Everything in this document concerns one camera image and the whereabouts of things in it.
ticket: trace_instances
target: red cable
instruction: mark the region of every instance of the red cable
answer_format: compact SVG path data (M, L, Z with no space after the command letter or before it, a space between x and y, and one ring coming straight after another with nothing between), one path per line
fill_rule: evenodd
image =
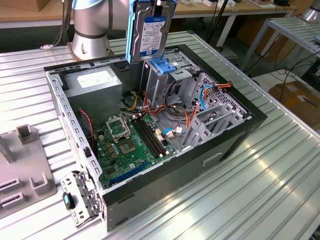
M88 114L85 113L85 111L83 111L81 108L79 108L79 111L86 117L86 119L88 120L88 123L90 125L90 131L91 131L91 139L92 139L92 150L94 148L94 129L92 127L92 122L91 122L91 119L90 117L88 116Z

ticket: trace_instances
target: metal table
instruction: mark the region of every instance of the metal table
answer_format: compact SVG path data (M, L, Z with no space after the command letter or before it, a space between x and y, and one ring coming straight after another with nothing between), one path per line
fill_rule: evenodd
M115 53L126 40L110 41ZM57 119L43 66L74 61L69 48L0 54L0 133L35 126L58 188L0 219L4 239L308 239L320 224L320 136L195 34L169 35L231 80L268 119L237 151L111 232L100 219L80 229L59 179L77 168Z
M275 31L277 31L277 33L272 36L261 55L264 55L277 36L282 34L288 39L294 41L297 45L301 46L294 58L296 61L299 60L299 56L304 49L308 50L312 54L317 53L316 55L320 57L320 44L315 41L315 37L320 36L320 23L309 23L300 17L270 18L264 22L261 30L255 37L252 45L246 53L240 66L241 70L244 70L247 66L252 54L256 50L259 42L264 37L265 32L269 27L273 28Z

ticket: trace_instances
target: ram slot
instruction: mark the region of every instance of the ram slot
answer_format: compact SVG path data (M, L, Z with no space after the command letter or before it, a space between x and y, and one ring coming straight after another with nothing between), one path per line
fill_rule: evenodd
M160 154L164 154L165 150L158 142L156 137L152 134L147 124L142 119L135 119L131 121L143 142L151 151L154 158L158 158Z

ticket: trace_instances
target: cardboard box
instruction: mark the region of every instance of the cardboard box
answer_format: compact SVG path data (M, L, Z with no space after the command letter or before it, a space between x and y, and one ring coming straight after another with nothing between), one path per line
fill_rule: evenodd
M279 100L283 84L277 84L269 94ZM288 82L283 89L281 103L314 130L320 129L320 97L300 81Z
M50 0L0 0L0 5L39 12Z

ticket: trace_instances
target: hard drive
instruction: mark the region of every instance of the hard drive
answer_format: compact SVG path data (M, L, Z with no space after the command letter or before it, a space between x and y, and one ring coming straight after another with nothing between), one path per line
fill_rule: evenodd
M163 6L152 1L130 3L126 48L129 63L163 56L176 4L173 0Z

